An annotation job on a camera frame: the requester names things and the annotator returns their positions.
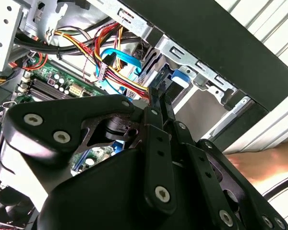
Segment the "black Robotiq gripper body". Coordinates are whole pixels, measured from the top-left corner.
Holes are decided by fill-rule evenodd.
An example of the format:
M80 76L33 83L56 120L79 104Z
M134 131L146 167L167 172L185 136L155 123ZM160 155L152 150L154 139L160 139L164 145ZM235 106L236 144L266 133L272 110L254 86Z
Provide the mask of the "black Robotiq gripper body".
M164 202L148 185L171 178L173 214L149 207ZM195 177L172 163L169 150L129 149L58 185L46 199L39 230L219 230L219 213L210 211Z

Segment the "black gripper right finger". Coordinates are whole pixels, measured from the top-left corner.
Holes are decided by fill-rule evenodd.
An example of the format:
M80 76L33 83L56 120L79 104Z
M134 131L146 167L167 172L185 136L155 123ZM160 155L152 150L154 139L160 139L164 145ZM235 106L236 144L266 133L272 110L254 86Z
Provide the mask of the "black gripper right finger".
M172 160L182 164L182 192L203 230L288 230L288 224L209 140L195 142L175 120L171 99L158 92Z

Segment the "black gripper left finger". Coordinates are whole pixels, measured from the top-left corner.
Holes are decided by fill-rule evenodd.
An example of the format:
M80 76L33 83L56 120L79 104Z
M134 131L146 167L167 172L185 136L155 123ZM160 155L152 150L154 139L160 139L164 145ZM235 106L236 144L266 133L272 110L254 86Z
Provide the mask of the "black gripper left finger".
M159 99L149 94L144 107L122 95L104 95L33 103L11 107L4 118L0 137L0 180L27 195L41 211L50 193L73 178L71 161L75 154L102 147L115 140L127 143L125 150L148 153L169 150L169 135L163 129ZM170 200L171 178L160 177L156 201L149 207L171 215L177 202Z

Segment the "person right hand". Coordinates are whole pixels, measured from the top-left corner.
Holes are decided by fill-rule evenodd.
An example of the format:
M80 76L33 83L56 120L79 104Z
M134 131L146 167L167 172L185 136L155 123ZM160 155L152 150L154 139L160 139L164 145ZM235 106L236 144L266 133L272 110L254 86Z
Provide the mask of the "person right hand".
M232 153L226 155L227 159L251 183L261 183L275 175L278 153L272 150L259 152Z

